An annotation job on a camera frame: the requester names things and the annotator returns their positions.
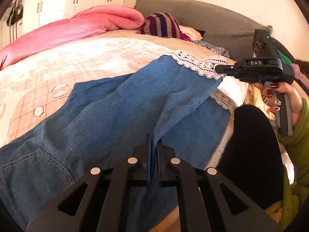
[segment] jeans pocket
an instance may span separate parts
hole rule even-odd
[[[0,198],[23,230],[74,183],[68,169],[41,148],[1,166],[0,180]]]

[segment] person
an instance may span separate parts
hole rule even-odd
[[[296,167],[296,181],[290,185],[282,163],[279,144],[267,117],[252,105],[235,110],[234,133],[217,169],[264,209],[284,230],[294,219],[309,193],[309,103],[291,85],[273,83],[263,90],[272,113],[280,111],[273,90],[287,93],[291,102],[293,136],[278,135]]]

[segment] bed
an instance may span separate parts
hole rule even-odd
[[[192,0],[137,0],[135,8],[145,17],[164,10],[177,18],[179,24],[204,31],[206,41],[230,50],[234,59],[228,59],[231,65],[235,60],[252,55],[254,29],[266,29],[228,9]],[[178,49],[197,59],[217,55],[191,42],[135,32],[106,32],[39,52],[2,70],[0,146],[19,138],[55,113],[75,83],[134,73],[152,60]],[[231,112],[231,117],[208,166],[217,165],[233,132],[233,110],[243,104],[247,92],[248,84],[225,77],[212,94],[218,104]],[[178,219],[176,208],[152,231],[165,231]]]

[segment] gray quilted headboard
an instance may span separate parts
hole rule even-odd
[[[227,48],[235,61],[252,57],[255,29],[267,30],[267,27],[239,13],[200,1],[137,0],[134,8],[145,18],[152,13],[167,12],[180,25],[205,31],[203,40]]]

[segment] device handle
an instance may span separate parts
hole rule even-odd
[[[272,82],[265,82],[264,85],[267,88],[271,88]],[[273,97],[281,101],[280,111],[275,113],[276,126],[278,127],[278,133],[286,136],[293,136],[293,121],[292,121],[292,109],[289,96],[286,93],[279,93],[273,91]]]

